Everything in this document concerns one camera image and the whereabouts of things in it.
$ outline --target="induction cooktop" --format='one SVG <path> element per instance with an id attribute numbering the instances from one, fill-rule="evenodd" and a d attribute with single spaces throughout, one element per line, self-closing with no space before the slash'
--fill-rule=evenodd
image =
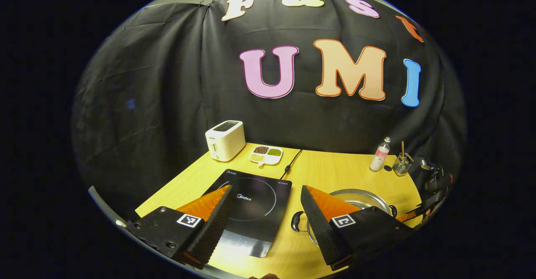
<path id="1" fill-rule="evenodd" d="M 232 185 L 231 212 L 218 246 L 266 256 L 285 214 L 292 182 L 227 169 L 203 195 Z"/>

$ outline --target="plastic bottle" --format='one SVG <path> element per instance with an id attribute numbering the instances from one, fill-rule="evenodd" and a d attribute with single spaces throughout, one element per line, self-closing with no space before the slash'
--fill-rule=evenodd
<path id="1" fill-rule="evenodd" d="M 391 138 L 385 137 L 384 142 L 379 144 L 376 154 L 374 155 L 374 159 L 370 163 L 370 170 L 378 171 L 381 168 L 381 165 L 383 165 L 383 161 L 385 161 L 389 150 L 391 150 L 389 147 L 390 142 Z"/>

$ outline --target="table surface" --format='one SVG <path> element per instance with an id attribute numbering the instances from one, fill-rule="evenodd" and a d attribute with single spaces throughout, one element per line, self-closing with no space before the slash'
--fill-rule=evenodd
<path id="1" fill-rule="evenodd" d="M 136 213 L 143 217 L 160 206 L 176 209 L 191 202 L 199 198 L 228 168 L 280 178 L 285 167 L 299 152 L 299 149 L 283 147 L 283 156 L 278 164 L 263 165 L 260 168 L 248 158 L 257 145 L 247 143 L 240 153 L 228 162 L 214 160 L 208 152 L 205 153 L 142 203 Z M 419 192 L 409 174 L 396 176 L 394 172 L 388 172 L 383 167 L 380 171 L 373 172 L 369 170 L 372 158 L 373 155 L 303 150 L 283 178 L 292 181 L 291 194 L 276 239 L 266 257 L 256 258 L 216 247 L 209 265 L 245 278 L 260 278 L 272 273 L 281 279 L 316 279 L 334 273 L 325 264 L 320 249 L 312 243 L 307 232 L 298 233 L 291 229 L 293 214 L 303 211 L 300 202 L 302 185 L 309 185 L 327 193 L 341 189 L 366 190 L 383 198 L 387 204 L 397 207 L 398 215 L 413 210 L 421 203 Z M 395 158 L 395 155 L 388 155 L 384 165 L 392 165 Z M 305 230 L 305 214 L 302 214 L 301 219 L 300 229 Z M 418 216 L 405 224 L 414 227 L 421 219 L 422 216 Z"/>

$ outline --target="stainless steel pot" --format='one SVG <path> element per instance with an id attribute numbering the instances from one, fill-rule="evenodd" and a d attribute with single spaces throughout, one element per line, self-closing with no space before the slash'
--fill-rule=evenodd
<path id="1" fill-rule="evenodd" d="M 397 216 L 397 209 L 394 205 L 387 205 L 385 200 L 383 200 L 381 197 L 369 191 L 360 190 L 360 189 L 343 189 L 339 191 L 334 191 L 330 194 L 362 209 L 366 209 L 368 207 L 377 207 L 377 208 L 382 209 L 385 213 L 393 217 Z M 296 212 L 294 214 L 294 216 L 292 217 L 291 227 L 294 231 L 297 231 L 297 232 L 307 231 L 311 241 L 316 246 L 318 246 L 318 242 L 316 241 L 316 238 L 314 237 L 314 233 L 309 224 L 309 220 L 307 220 L 307 230 L 300 230 L 298 228 L 298 224 L 300 223 L 300 216 L 302 213 L 303 211 Z"/>

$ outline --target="power cord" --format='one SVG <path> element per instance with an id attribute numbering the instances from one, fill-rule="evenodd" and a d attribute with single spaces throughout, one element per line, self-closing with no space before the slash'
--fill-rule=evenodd
<path id="1" fill-rule="evenodd" d="M 285 172 L 283 173 L 283 175 L 281 176 L 280 180 L 283 179 L 283 176 L 285 176 L 285 174 L 287 174 L 287 172 L 289 172 L 291 170 L 291 165 L 292 163 L 294 162 L 294 160 L 296 159 L 296 157 L 301 153 L 302 149 L 300 149 L 300 151 L 298 151 L 298 153 L 296 153 L 296 156 L 292 159 L 291 163 L 285 167 Z"/>

